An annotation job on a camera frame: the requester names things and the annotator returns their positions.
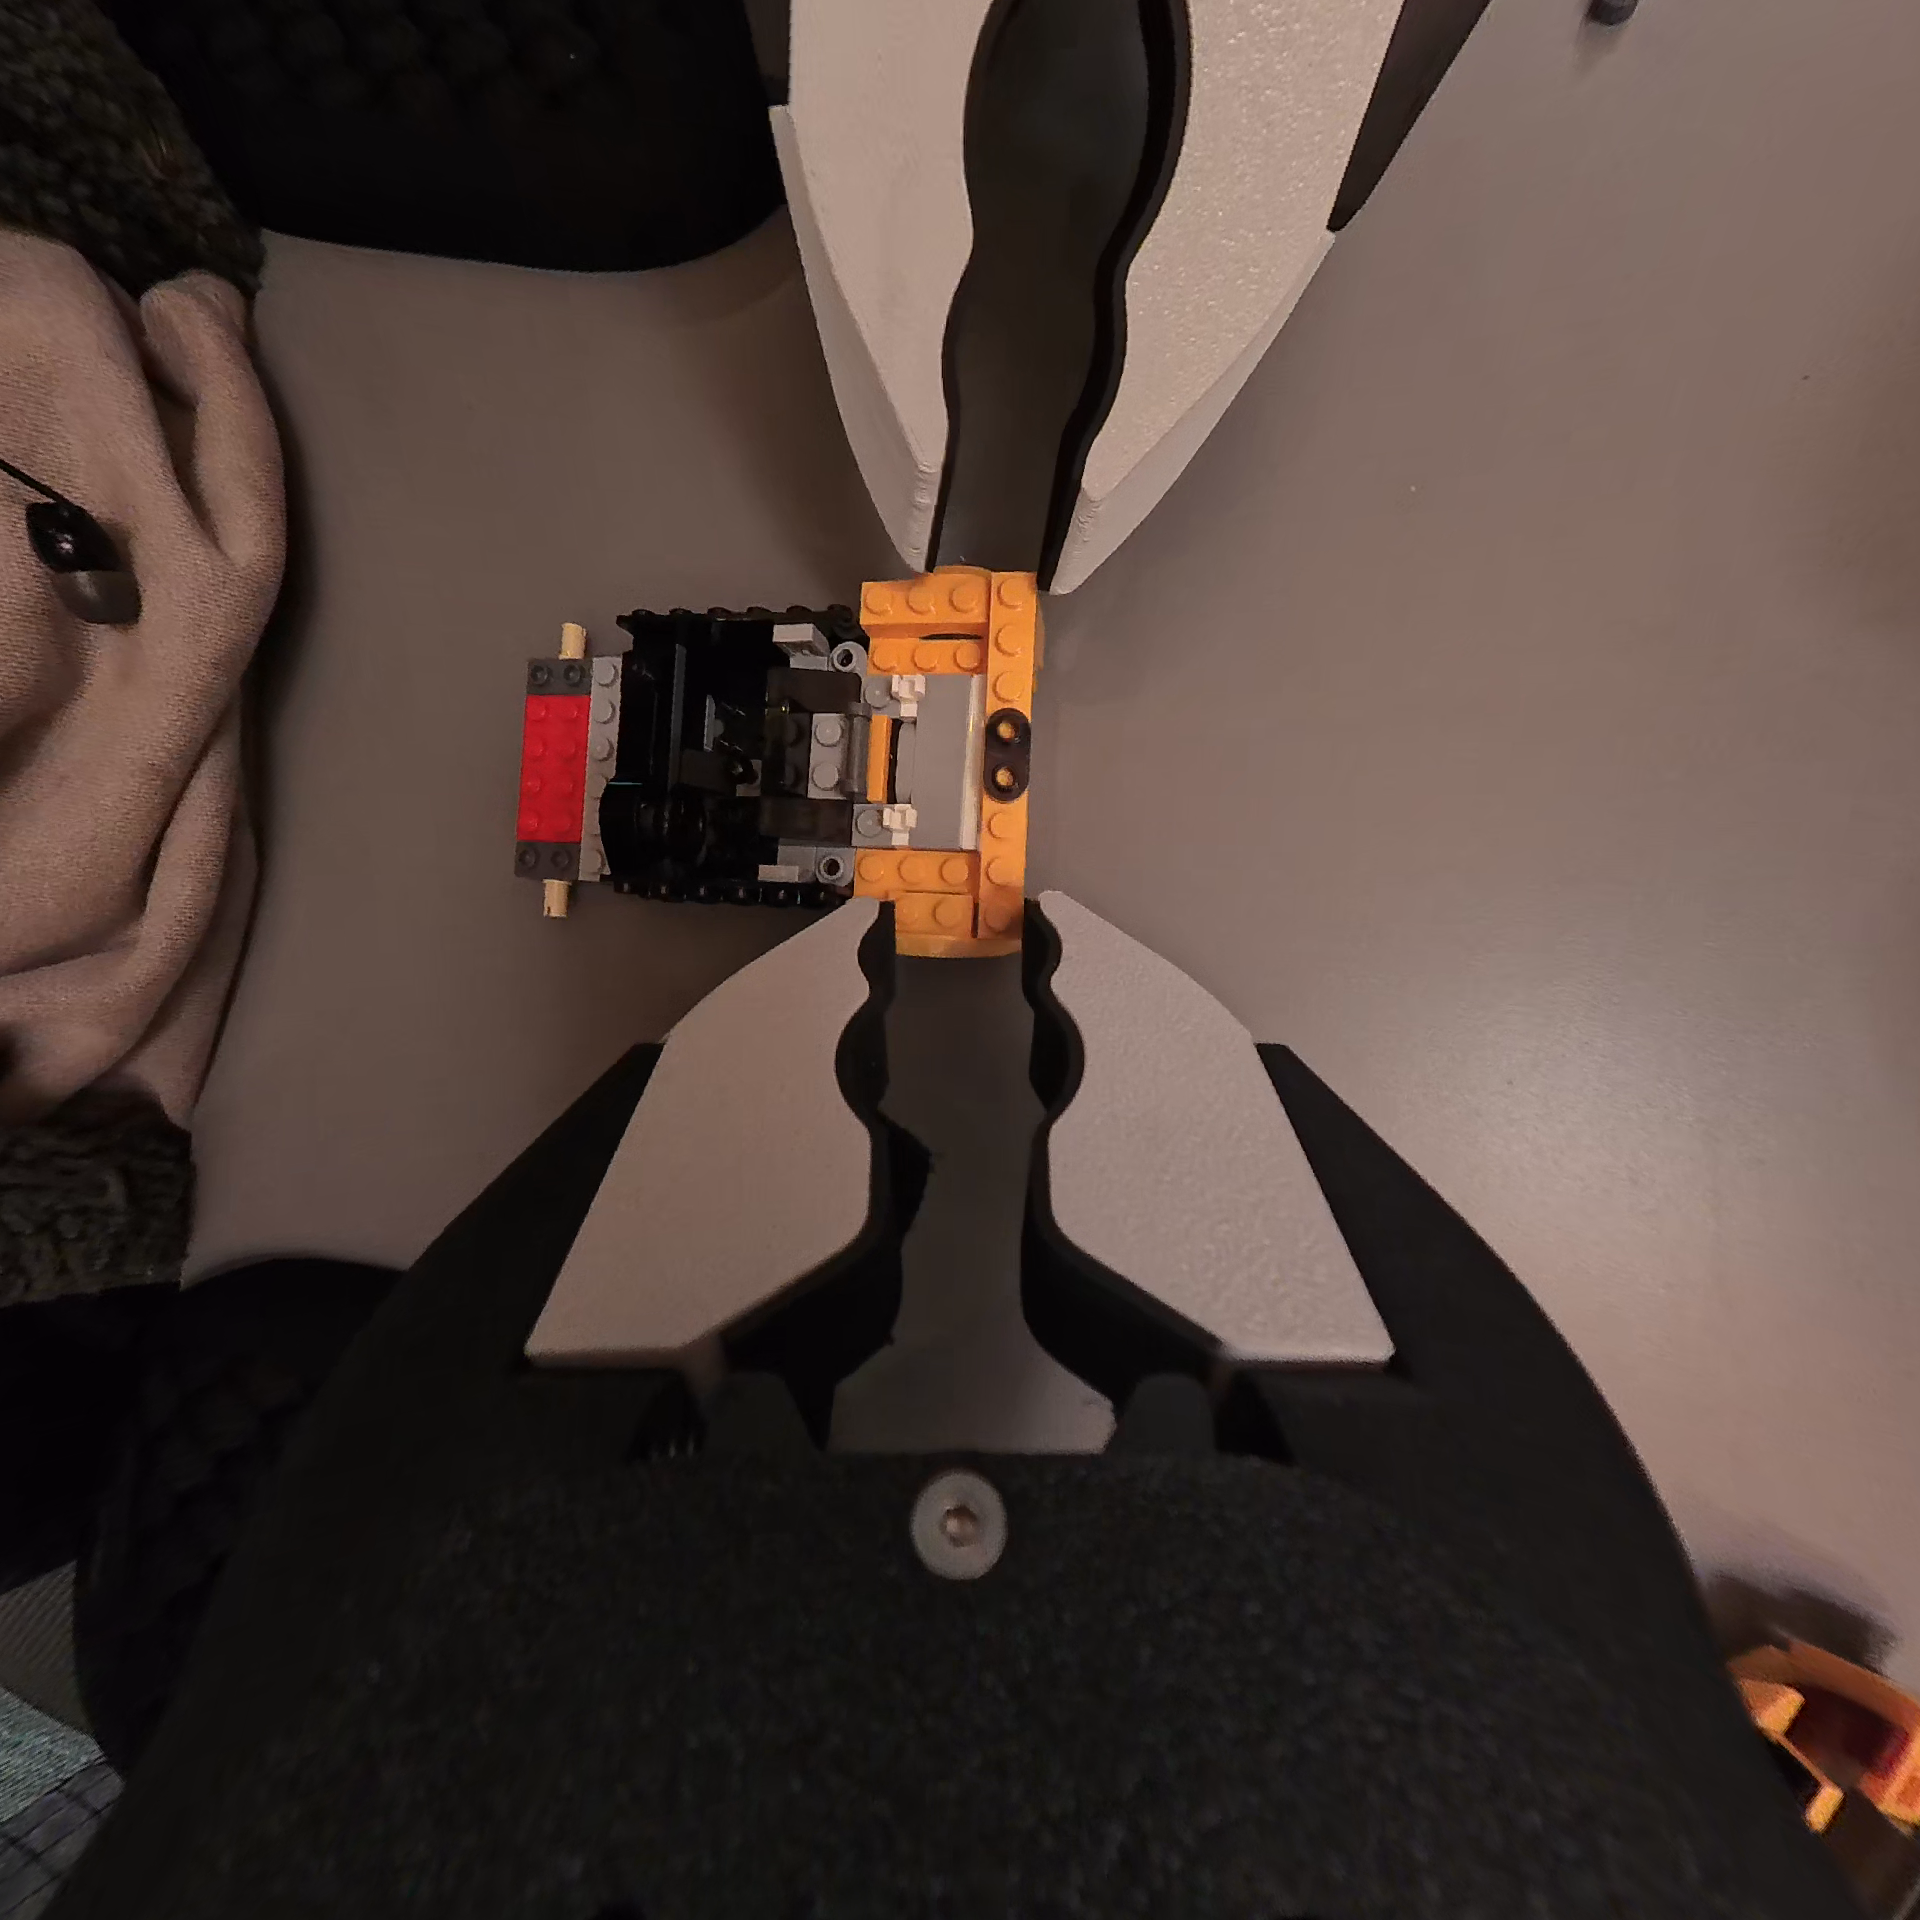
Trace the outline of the dark cloth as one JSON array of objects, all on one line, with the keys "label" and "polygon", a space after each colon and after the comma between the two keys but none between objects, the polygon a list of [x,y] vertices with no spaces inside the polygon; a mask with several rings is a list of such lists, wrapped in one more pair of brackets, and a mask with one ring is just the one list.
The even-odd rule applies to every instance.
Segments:
[{"label": "dark cloth", "polygon": [[127,1773],[300,1410],[399,1272],[278,1258],[1,1314],[1,1586],[76,1563],[78,1693]]}]

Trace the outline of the orange lego car rear section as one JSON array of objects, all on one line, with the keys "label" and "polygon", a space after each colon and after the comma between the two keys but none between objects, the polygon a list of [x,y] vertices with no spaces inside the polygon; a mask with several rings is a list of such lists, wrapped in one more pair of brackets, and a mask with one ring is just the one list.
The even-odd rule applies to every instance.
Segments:
[{"label": "orange lego car rear section", "polygon": [[1756,1643],[1730,1657],[1726,1674],[1814,1834],[1825,1834],[1848,1801],[1863,1801],[1901,1834],[1916,1833],[1916,1696],[1798,1638]]}]

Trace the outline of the plaid cloth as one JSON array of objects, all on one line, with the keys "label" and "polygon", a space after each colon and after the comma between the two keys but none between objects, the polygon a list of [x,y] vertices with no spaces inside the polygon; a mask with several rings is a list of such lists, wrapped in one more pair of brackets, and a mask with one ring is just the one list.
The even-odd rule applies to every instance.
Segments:
[{"label": "plaid cloth", "polygon": [[1,1918],[38,1918],[121,1795],[94,1740],[1,1693]]}]

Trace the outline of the black orange lego car chassis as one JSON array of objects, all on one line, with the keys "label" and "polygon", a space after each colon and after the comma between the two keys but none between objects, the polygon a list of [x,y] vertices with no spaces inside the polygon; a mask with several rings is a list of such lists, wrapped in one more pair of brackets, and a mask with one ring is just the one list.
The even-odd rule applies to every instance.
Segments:
[{"label": "black orange lego car chassis", "polygon": [[1035,574],[944,565],[866,581],[852,606],[618,619],[590,655],[565,626],[528,659],[514,875],[562,918],[601,885],[667,904],[892,908],[903,956],[1021,946]]}]

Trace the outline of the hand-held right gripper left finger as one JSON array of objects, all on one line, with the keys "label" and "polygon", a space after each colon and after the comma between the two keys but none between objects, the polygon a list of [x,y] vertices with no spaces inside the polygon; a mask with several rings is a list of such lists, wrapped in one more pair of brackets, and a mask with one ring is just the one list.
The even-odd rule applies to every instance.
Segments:
[{"label": "hand-held right gripper left finger", "polygon": [[889,1343],[929,1153],[883,1112],[892,911],[852,899],[659,1049],[527,1340],[534,1363],[778,1378],[813,1441]]}]

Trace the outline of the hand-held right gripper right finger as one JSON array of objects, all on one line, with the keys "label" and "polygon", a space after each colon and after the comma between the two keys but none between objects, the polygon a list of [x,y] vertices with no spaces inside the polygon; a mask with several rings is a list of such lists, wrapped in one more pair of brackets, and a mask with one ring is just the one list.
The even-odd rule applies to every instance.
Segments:
[{"label": "hand-held right gripper right finger", "polygon": [[1394,1343],[1251,1033],[1173,960],[1049,890],[1026,911],[1043,1104],[1021,1309],[1116,1414],[1145,1380],[1379,1375]]}]

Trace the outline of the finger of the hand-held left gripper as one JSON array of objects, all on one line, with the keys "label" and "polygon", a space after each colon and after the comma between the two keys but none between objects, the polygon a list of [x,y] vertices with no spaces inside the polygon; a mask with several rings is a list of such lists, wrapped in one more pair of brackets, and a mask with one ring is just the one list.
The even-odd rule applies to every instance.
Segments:
[{"label": "finger of the hand-held left gripper", "polygon": [[1035,565],[1076,393],[1076,6],[795,1],[773,107],[846,438],[910,565]]},{"label": "finger of the hand-held left gripper", "polygon": [[1051,591],[1077,589],[1205,443],[1331,248],[1398,1],[1187,4],[1158,203],[1123,263],[1113,399],[1069,459]]}]

